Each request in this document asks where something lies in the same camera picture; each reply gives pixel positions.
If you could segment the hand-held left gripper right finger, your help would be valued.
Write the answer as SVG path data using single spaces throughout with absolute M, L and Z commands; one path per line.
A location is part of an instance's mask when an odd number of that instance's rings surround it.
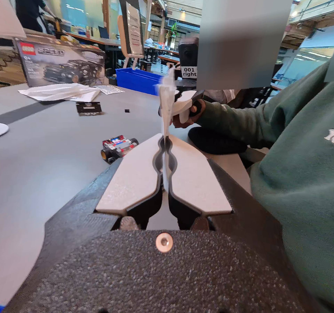
M 187 211 L 204 216 L 231 214 L 232 207 L 208 159 L 176 136 L 167 138 L 170 210 L 175 216 Z

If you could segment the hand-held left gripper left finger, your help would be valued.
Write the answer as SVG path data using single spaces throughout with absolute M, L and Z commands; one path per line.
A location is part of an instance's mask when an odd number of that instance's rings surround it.
M 161 151 L 159 142 L 162 137 L 158 133 L 124 156 L 99 200 L 96 212 L 127 215 L 130 207 L 153 195 L 160 176 L 153 160 Z

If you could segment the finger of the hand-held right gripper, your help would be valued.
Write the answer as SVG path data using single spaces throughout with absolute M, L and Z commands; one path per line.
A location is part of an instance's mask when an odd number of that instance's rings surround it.
M 188 90 L 184 92 L 175 91 L 173 111 L 186 111 L 190 109 L 193 102 L 193 96 L 197 93 L 196 90 Z

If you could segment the black lego car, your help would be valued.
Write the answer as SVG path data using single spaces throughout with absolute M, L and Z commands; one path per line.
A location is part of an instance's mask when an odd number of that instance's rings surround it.
M 102 142 L 101 156 L 108 164 L 123 158 L 128 152 L 139 145 L 137 139 L 127 139 L 123 135 L 104 140 Z

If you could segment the person's right forearm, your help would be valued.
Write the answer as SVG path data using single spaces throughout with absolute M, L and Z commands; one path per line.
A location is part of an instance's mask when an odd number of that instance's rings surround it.
M 295 82 L 256 108 L 236 109 L 203 101 L 197 124 L 252 148 L 270 148 L 294 117 L 288 98 L 298 85 Z

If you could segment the black printed lego plate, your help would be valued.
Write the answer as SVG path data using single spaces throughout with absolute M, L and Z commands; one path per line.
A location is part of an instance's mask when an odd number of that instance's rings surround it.
M 76 102 L 76 109 L 79 116 L 102 115 L 100 102 Z

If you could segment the lego set box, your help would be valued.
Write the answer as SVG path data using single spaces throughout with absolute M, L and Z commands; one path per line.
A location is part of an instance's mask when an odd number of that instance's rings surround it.
M 29 87 L 78 83 L 103 85 L 105 52 L 96 46 L 27 35 L 14 38 Z

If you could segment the person's right hand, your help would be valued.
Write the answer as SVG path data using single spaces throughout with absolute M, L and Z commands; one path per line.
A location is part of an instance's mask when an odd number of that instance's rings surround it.
M 181 123 L 179 115 L 175 115 L 170 121 L 170 125 L 173 124 L 175 128 L 187 128 L 198 121 L 198 119 L 204 113 L 205 109 L 205 101 L 203 99 L 198 99 L 190 107 L 190 112 L 192 113 L 192 115 L 189 116 L 188 120 L 185 123 Z

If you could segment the black textured pad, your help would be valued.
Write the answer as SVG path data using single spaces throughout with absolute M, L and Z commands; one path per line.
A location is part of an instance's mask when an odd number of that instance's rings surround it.
M 244 142 L 204 127 L 191 128 L 188 132 L 188 138 L 200 151 L 212 155 L 240 154 L 248 148 Z

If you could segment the blue plastic bin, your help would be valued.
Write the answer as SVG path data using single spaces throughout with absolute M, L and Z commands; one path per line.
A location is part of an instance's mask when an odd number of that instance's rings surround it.
M 140 69 L 120 68 L 116 69 L 116 78 L 118 87 L 155 96 L 159 95 L 156 85 L 160 83 L 162 76 L 158 74 Z

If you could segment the background booklet stand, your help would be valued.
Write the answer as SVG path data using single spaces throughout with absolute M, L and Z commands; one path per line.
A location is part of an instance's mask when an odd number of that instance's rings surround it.
M 144 58 L 140 11 L 126 2 L 126 12 L 118 16 L 118 29 L 121 51 L 125 57 L 123 68 L 127 68 L 130 59 L 133 59 L 132 70 Z

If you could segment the folded paper sheet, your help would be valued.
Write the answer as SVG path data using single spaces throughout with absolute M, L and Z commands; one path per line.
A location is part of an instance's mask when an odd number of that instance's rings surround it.
M 125 92 L 123 89 L 114 85 L 99 85 L 99 86 L 94 86 L 94 88 L 97 88 L 105 95 L 119 94 Z

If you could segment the person's green sweatshirt torso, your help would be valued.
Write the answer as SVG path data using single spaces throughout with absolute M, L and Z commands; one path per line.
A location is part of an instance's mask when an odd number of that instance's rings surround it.
M 252 113 L 249 144 L 269 152 L 251 168 L 254 197 L 282 224 L 301 282 L 333 312 L 333 82 L 329 63 Z

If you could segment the background wooden desk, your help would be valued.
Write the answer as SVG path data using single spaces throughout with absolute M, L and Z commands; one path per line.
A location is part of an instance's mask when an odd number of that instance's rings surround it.
M 105 39 L 105 38 L 97 38 L 97 37 L 86 37 L 84 35 L 74 34 L 71 32 L 65 32 L 66 35 L 69 35 L 79 41 L 82 42 L 90 42 L 90 43 L 96 43 L 100 45 L 106 45 L 106 46 L 113 46 L 117 48 L 121 48 L 120 40 L 113 40 L 113 39 Z

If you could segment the crumpled white paper bags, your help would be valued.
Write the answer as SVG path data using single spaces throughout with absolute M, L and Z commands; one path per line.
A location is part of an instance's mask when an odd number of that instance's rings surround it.
M 70 83 L 31 87 L 27 90 L 19 90 L 18 92 L 40 102 L 58 100 L 93 102 L 99 94 L 100 89 L 79 83 Z

